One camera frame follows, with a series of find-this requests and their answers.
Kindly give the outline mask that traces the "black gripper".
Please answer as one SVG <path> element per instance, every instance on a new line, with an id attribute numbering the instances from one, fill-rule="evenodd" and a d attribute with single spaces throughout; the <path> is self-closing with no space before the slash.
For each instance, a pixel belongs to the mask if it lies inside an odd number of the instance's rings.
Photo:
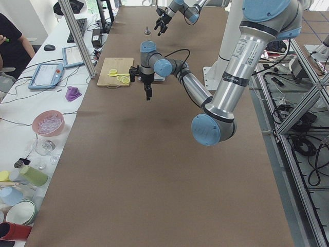
<path id="1" fill-rule="evenodd" d="M 158 27 L 160 27 L 160 31 L 159 33 L 157 34 L 158 36 L 164 34 L 167 30 L 167 24 L 170 22 L 171 20 L 171 17 L 167 14 L 167 13 L 164 13 L 160 18 L 159 18 L 159 21 L 156 22 L 156 25 L 154 27 L 154 30 L 157 30 Z"/>
<path id="2" fill-rule="evenodd" d="M 155 72 L 152 67 L 145 67 L 142 65 L 139 67 L 138 72 L 139 72 L 140 80 L 144 83 L 146 101 L 149 101 L 152 98 L 151 83 L 154 81 Z"/>

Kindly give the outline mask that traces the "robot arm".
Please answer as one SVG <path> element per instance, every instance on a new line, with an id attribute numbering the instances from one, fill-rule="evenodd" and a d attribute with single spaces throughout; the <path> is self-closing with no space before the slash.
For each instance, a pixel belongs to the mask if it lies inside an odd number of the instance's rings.
<path id="1" fill-rule="evenodd" d="M 157 34 L 158 36 L 164 34 L 168 28 L 167 25 L 178 12 L 183 15 L 184 20 L 188 25 L 194 25 L 199 19 L 202 8 L 208 2 L 209 1 L 196 1 L 193 6 L 188 6 L 183 0 L 173 0 L 169 6 L 164 9 L 157 6 L 156 12 L 159 15 L 159 18 L 156 21 L 154 30 L 160 28 L 159 33 Z"/>
<path id="2" fill-rule="evenodd" d="M 144 83 L 147 99 L 152 96 L 151 83 L 154 75 L 174 75 L 183 85 L 191 100 L 203 113 L 193 118 L 191 130 L 194 139 L 213 146 L 229 139 L 236 131 L 234 108 L 249 84 L 250 77 L 264 52 L 272 41 L 295 38 L 300 34 L 302 15 L 313 1 L 242 1 L 239 27 L 240 37 L 228 64 L 219 76 L 214 95 L 201 84 L 181 60 L 168 59 L 156 50 L 153 41 L 140 44 L 138 74 Z"/>

